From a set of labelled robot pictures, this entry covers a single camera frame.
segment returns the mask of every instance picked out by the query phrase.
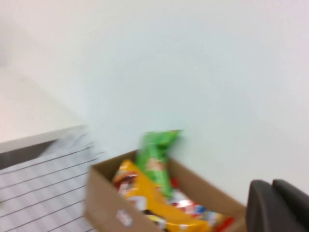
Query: cardboard box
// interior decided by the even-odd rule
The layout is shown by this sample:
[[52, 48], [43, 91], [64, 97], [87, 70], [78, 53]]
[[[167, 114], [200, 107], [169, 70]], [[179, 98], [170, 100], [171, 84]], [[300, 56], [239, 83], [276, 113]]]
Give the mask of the cardboard box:
[[[134, 160], [136, 151], [95, 164], [86, 187], [84, 216], [100, 232], [162, 232], [143, 213], [121, 197], [111, 180], [124, 159]], [[180, 189], [210, 210], [236, 218], [229, 232], [245, 232], [245, 207], [177, 161], [170, 159], [169, 174], [177, 177]]]

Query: white wall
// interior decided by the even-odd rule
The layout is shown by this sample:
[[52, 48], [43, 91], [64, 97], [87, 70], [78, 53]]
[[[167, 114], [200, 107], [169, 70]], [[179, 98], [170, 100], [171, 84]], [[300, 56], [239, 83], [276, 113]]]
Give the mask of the white wall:
[[245, 203], [309, 193], [309, 3], [0, 0], [0, 64], [36, 80], [113, 155], [183, 128], [174, 156]]

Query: snack package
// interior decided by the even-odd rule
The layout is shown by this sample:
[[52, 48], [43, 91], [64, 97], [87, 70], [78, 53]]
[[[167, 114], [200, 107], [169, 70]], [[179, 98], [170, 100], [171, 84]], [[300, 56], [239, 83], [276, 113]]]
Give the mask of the snack package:
[[136, 157], [136, 165], [139, 169], [161, 187], [163, 195], [168, 199], [172, 196], [172, 188], [166, 170], [167, 150], [180, 132], [180, 130], [170, 130], [144, 134]]
[[130, 160], [124, 160], [112, 180], [118, 192], [165, 232], [207, 232], [206, 221], [192, 218], [167, 204], [157, 184]]
[[176, 178], [171, 178], [171, 185], [173, 187], [173, 197], [169, 200], [169, 204], [183, 210], [193, 218], [207, 221], [211, 227], [210, 231], [221, 232], [234, 222], [232, 217], [210, 211], [202, 205], [190, 200], [178, 189], [178, 181]]

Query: plastic bag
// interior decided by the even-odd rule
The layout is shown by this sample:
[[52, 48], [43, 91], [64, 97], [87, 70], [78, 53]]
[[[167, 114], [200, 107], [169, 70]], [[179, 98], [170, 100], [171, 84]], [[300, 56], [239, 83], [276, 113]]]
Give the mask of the plastic bag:
[[136, 157], [136, 165], [139, 169], [161, 187], [163, 195], [167, 198], [172, 196], [169, 174], [166, 169], [167, 151], [180, 132], [180, 130], [170, 130], [144, 134]]

